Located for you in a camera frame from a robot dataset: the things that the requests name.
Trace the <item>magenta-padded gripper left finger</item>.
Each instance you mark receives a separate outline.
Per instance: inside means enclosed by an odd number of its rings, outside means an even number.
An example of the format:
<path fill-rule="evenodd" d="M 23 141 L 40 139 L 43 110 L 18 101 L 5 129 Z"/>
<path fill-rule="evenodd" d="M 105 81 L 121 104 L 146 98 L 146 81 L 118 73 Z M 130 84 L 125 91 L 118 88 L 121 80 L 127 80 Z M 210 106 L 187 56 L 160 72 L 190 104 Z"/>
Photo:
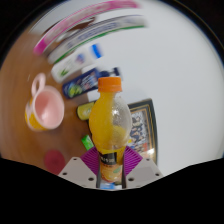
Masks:
<path fill-rule="evenodd" d="M 84 188 L 96 189 L 100 186 L 99 170 L 98 151 L 93 147 L 81 157 L 72 157 L 59 177 Z"/>

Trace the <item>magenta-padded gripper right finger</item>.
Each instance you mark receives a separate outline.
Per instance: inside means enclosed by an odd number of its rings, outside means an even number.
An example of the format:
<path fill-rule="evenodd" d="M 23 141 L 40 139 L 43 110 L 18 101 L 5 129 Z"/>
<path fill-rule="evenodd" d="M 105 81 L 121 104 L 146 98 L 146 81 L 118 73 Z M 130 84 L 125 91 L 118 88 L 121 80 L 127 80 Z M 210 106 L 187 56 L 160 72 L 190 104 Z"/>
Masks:
<path fill-rule="evenodd" d="M 123 155 L 123 189 L 143 187 L 162 177 L 161 171 L 152 159 L 143 158 L 130 147 L 126 147 Z"/>

